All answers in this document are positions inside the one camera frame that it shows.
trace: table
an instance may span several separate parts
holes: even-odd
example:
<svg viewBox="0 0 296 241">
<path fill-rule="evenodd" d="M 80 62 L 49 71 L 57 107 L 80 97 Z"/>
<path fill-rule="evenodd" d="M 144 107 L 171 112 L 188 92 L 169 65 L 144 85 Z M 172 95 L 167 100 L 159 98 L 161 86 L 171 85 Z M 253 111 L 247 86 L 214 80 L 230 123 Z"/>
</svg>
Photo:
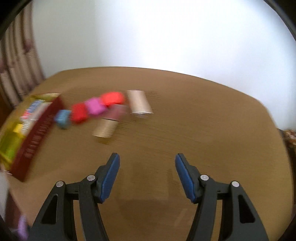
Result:
<svg viewBox="0 0 296 241">
<path fill-rule="evenodd" d="M 291 217 L 292 173 L 279 132 L 254 98 L 194 76 L 128 67 L 62 71 L 33 93 L 60 92 L 70 108 L 107 91 L 129 89 L 144 90 L 154 114 L 128 116 L 108 145 L 92 136 L 95 118 L 68 130 L 54 126 L 26 182 L 8 177 L 29 224 L 57 181 L 80 181 L 117 152 L 120 170 L 110 198 L 99 207 L 110 240 L 186 240 L 196 205 L 185 197 L 175 170 L 174 157 L 182 152 L 214 180 L 239 181 L 270 241 L 277 240 Z M 77 201 L 74 206 L 78 240 L 83 240 Z M 213 240 L 219 224 L 218 219 Z"/>
</svg>

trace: open box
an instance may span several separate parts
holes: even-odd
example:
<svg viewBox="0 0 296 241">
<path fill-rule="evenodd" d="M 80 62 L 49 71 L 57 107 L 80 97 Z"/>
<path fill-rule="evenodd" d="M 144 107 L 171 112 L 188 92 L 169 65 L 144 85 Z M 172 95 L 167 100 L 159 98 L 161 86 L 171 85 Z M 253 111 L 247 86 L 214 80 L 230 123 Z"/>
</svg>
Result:
<svg viewBox="0 0 296 241">
<path fill-rule="evenodd" d="M 19 127 L 24 125 L 21 116 L 36 100 L 44 100 L 46 108 L 24 134 L 19 131 Z M 1 162 L 8 173 L 22 182 L 25 180 L 31 161 L 51 128 L 55 115 L 63 108 L 59 93 L 46 93 L 30 96 L 22 103 L 20 109 L 12 113 L 0 134 Z"/>
</svg>

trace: patterned curtain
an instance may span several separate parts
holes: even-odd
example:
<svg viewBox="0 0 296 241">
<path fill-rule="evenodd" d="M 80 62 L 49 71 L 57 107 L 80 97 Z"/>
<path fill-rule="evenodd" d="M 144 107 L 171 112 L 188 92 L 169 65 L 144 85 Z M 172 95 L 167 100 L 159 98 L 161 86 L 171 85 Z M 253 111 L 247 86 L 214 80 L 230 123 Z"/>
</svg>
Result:
<svg viewBox="0 0 296 241">
<path fill-rule="evenodd" d="M 44 80 L 32 30 L 32 2 L 0 40 L 0 94 L 12 107 Z"/>
</svg>

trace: blue cube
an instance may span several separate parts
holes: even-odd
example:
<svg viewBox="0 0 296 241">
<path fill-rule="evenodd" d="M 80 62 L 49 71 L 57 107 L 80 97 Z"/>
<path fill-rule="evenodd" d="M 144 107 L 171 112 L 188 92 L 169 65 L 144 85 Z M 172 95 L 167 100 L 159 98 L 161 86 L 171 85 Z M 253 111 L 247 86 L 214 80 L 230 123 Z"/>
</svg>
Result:
<svg viewBox="0 0 296 241">
<path fill-rule="evenodd" d="M 59 110 L 54 118 L 54 121 L 62 129 L 67 129 L 70 125 L 70 110 Z"/>
</svg>

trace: blue gripper pad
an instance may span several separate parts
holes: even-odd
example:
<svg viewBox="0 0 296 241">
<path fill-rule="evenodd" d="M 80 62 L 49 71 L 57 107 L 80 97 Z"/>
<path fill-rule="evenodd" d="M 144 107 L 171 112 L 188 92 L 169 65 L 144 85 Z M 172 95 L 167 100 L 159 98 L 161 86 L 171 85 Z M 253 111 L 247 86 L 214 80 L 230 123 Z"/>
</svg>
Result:
<svg viewBox="0 0 296 241">
<path fill-rule="evenodd" d="M 101 166 L 97 180 L 97 187 L 100 189 L 100 203 L 103 203 L 111 193 L 116 175 L 120 166 L 120 157 L 117 153 L 112 153 L 106 165 Z"/>
<path fill-rule="evenodd" d="M 193 184 L 192 178 L 188 173 L 188 170 L 185 167 L 185 164 L 180 154 L 177 154 L 175 157 L 175 165 L 176 165 L 176 169 L 177 169 L 179 178 L 181 180 L 182 186 L 184 188 L 186 197 L 190 199 L 191 202 L 194 202 L 196 200 L 196 196 L 194 193 L 194 184 Z"/>
</svg>

